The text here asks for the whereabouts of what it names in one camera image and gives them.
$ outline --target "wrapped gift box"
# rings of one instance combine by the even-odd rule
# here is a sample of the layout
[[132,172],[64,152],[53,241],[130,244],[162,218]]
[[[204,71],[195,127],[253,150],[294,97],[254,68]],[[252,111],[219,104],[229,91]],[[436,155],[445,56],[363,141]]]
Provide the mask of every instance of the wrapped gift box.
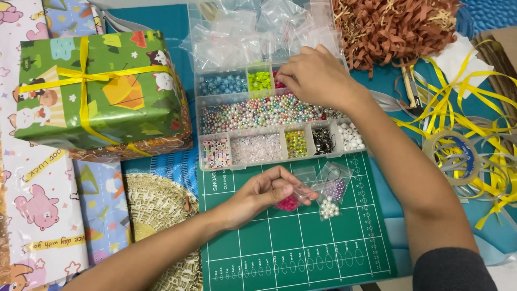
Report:
[[[84,38],[22,42],[20,86],[13,92],[18,112],[9,117],[15,127],[11,134],[68,150],[124,143],[134,147],[135,141],[184,134],[183,89],[160,31]],[[82,41],[87,43],[87,57],[83,54],[89,76],[86,93],[80,82],[48,88],[49,82],[81,79],[77,74],[83,69]],[[164,71],[165,66],[172,70]],[[118,77],[109,74],[114,71],[119,71]],[[109,79],[91,77],[102,73]],[[47,88],[20,91],[33,84]]]

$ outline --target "yellow satin ribbon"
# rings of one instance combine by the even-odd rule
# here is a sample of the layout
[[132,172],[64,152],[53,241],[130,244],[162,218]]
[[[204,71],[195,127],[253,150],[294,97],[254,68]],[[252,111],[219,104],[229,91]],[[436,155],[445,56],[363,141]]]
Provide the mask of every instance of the yellow satin ribbon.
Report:
[[[503,147],[503,145],[501,144],[501,139],[497,135],[492,136],[493,134],[497,134],[497,133],[501,133],[501,132],[502,133],[504,133],[504,132],[511,133],[511,130],[516,128],[517,125],[510,126],[508,119],[511,117],[505,115],[503,113],[503,111],[496,104],[494,104],[493,102],[488,100],[482,94],[499,99],[500,101],[507,102],[508,104],[510,104],[511,106],[513,106],[515,108],[517,108],[517,103],[510,100],[509,98],[507,98],[505,96],[502,96],[502,95],[499,95],[499,94],[496,94],[496,93],[493,93],[490,91],[486,91],[483,89],[479,89],[472,85],[469,85],[468,80],[471,77],[475,77],[475,76],[499,75],[499,76],[505,76],[505,77],[510,78],[516,86],[517,86],[517,80],[515,80],[514,78],[511,78],[509,76],[506,76],[504,74],[501,74],[499,72],[478,71],[478,72],[471,73],[463,81],[459,82],[458,79],[465,71],[469,57],[470,57],[470,53],[463,61],[460,71],[458,72],[458,75],[450,83],[447,83],[444,75],[442,74],[442,71],[438,68],[436,63],[431,58],[424,57],[433,65],[434,71],[438,77],[438,80],[439,80],[442,88],[439,89],[433,85],[430,85],[430,84],[427,85],[427,88],[429,88],[429,90],[434,92],[435,94],[431,98],[431,101],[426,105],[424,112],[415,120],[413,120],[411,122],[403,122],[403,121],[400,121],[395,118],[392,118],[392,119],[400,127],[406,127],[408,129],[411,129],[414,132],[416,132],[426,138],[428,138],[431,134],[436,134],[436,133],[440,132],[441,130],[445,129],[446,117],[449,117],[450,129],[453,129],[455,123],[467,128],[467,129],[470,129],[470,132],[465,134],[465,137],[467,137],[467,138],[472,137],[475,134],[478,134],[479,136],[482,136],[482,137],[490,136],[490,138],[488,138],[487,141],[495,147],[495,150],[494,150],[494,154],[492,154],[491,157],[489,158],[489,161],[497,164],[500,167],[500,169],[485,163],[484,167],[489,168],[491,170],[490,184],[484,183],[478,177],[471,183],[471,185],[476,187],[477,189],[479,189],[480,192],[475,196],[462,197],[462,198],[478,198],[485,193],[488,193],[488,194],[492,195],[493,197],[498,197],[499,195],[501,195],[502,191],[507,189],[507,187],[511,187],[512,192],[503,193],[503,195],[499,198],[499,200],[493,201],[494,206],[492,207],[490,212],[487,215],[485,215],[483,218],[481,218],[475,225],[476,228],[481,229],[483,227],[485,221],[491,214],[498,213],[498,212],[500,212],[501,208],[503,206],[505,206],[506,204],[517,201],[517,191],[516,191],[516,189],[517,189],[517,169],[515,168],[514,165],[508,165],[505,157],[503,156],[504,154],[511,156],[511,153],[505,147]],[[417,79],[417,81],[419,81],[424,86],[426,85],[425,82],[423,82],[422,80]],[[458,92],[458,106],[460,108],[461,113],[463,113],[463,108],[462,108],[463,92],[465,90],[469,90],[470,92],[472,92],[472,94],[474,96],[479,98],[488,107],[490,107],[491,109],[493,109],[494,111],[496,111],[497,113],[499,113],[501,115],[498,119],[496,119],[492,123],[491,128],[477,126],[473,122],[471,122],[469,119],[467,119],[464,116],[464,114],[454,112],[452,104],[449,101],[449,95],[452,92],[454,86],[460,87],[459,92]],[[429,126],[426,130],[420,129],[418,126],[412,125],[415,122],[422,121],[426,117],[430,117]],[[506,121],[506,124],[507,124],[506,128],[498,127],[497,121],[500,118],[503,118]],[[439,120],[438,127],[435,127],[436,119]],[[513,145],[513,149],[514,149],[514,156],[515,156],[517,154],[517,147],[515,146],[515,144]],[[447,149],[443,149],[441,152],[437,153],[437,155],[439,158],[442,158],[444,156],[448,156],[448,155],[451,155],[454,153],[459,153],[459,152],[460,152],[459,149],[447,148]],[[462,174],[463,174],[462,171],[454,172],[455,177],[460,177]]]
[[[96,136],[110,144],[115,144],[115,145],[119,145],[120,143],[112,140],[111,138],[109,138],[101,133],[98,133],[90,126],[89,115],[88,115],[88,98],[87,98],[88,94],[87,94],[87,90],[86,90],[86,82],[108,81],[108,80],[110,80],[112,78],[116,78],[116,77],[136,75],[136,74],[141,74],[141,73],[145,73],[145,72],[156,72],[156,71],[168,72],[169,74],[173,75],[171,69],[167,66],[145,66],[145,67],[140,67],[140,68],[132,68],[132,69],[119,70],[119,71],[112,71],[112,72],[102,72],[102,73],[98,73],[98,74],[86,74],[86,61],[88,60],[88,37],[87,36],[81,37],[79,60],[81,63],[80,71],[66,69],[66,68],[57,68],[56,69],[56,72],[58,75],[68,77],[68,79],[53,81],[53,82],[45,82],[45,83],[40,83],[40,84],[33,84],[33,85],[25,85],[25,86],[20,87],[20,93],[81,83],[81,107],[79,109],[81,126],[89,134]],[[146,152],[143,152],[143,151],[137,149],[135,147],[134,143],[132,143],[132,142],[128,143],[128,147],[142,155],[152,156]]]

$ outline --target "plastic storage box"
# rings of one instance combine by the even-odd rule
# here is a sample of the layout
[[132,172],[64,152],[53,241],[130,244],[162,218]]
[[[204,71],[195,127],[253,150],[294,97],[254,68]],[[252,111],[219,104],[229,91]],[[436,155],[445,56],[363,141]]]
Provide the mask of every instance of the plastic storage box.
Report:
[[[304,2],[298,3],[298,5],[304,7]],[[207,9],[207,7],[215,7],[213,3],[197,3],[188,4],[189,11],[189,21],[190,28],[193,28],[196,24],[205,24],[207,20],[203,17],[203,14],[200,12],[200,8]],[[234,67],[224,67],[217,68],[213,70],[194,70],[194,94],[195,94],[195,107],[196,107],[196,126],[197,126],[197,141],[199,143],[199,157],[200,157],[200,168],[203,171],[216,171],[216,170],[240,170],[245,169],[248,166],[257,166],[263,164],[273,164],[278,162],[286,162],[286,161],[297,161],[302,159],[309,159],[314,157],[339,157],[345,153],[353,153],[360,152],[366,149],[356,149],[352,151],[344,151],[343,147],[343,136],[339,133],[338,127],[341,123],[349,123],[350,120],[348,118],[340,118],[340,119],[327,119],[327,120],[318,120],[311,122],[303,122],[303,123],[292,123],[292,124],[282,124],[282,125],[269,125],[267,127],[258,127],[258,128],[247,128],[240,130],[232,130],[229,132],[221,132],[215,134],[202,134],[202,116],[203,109],[209,106],[217,106],[217,105],[230,105],[235,103],[240,103],[246,100],[261,98],[261,97],[270,97],[278,94],[286,94],[290,93],[287,88],[274,89],[275,81],[273,79],[273,71],[280,68],[282,64],[284,64],[287,60],[271,62],[265,60],[259,64],[249,64],[242,66],[234,66]],[[258,71],[269,72],[271,88],[270,90],[261,90],[261,91],[249,91],[249,78],[248,73],[254,74]],[[246,76],[246,83],[248,84],[248,91],[241,93],[233,93],[233,94],[220,94],[220,95],[206,95],[206,92],[203,92],[202,81],[206,78],[216,78],[220,76],[222,78],[228,75],[239,75]],[[329,154],[321,154],[314,156],[316,153],[314,140],[312,137],[312,129],[313,128],[328,128],[330,129],[330,135],[335,135],[335,145],[331,153]],[[287,144],[285,140],[285,133],[291,131],[304,131],[305,132],[305,140],[307,143],[307,154],[306,157],[299,158],[288,158]],[[207,142],[216,141],[216,142],[231,142],[232,140],[242,138],[242,137],[252,137],[257,135],[269,135],[269,134],[279,134],[280,142],[281,142],[281,151],[282,151],[282,159],[263,162],[263,163],[248,163],[248,164],[238,164],[234,165],[231,163],[229,166],[224,166],[220,168],[212,168],[207,165],[207,162],[203,159],[203,151],[207,146]],[[232,157],[232,149],[231,147],[225,147],[226,154],[231,158]]]

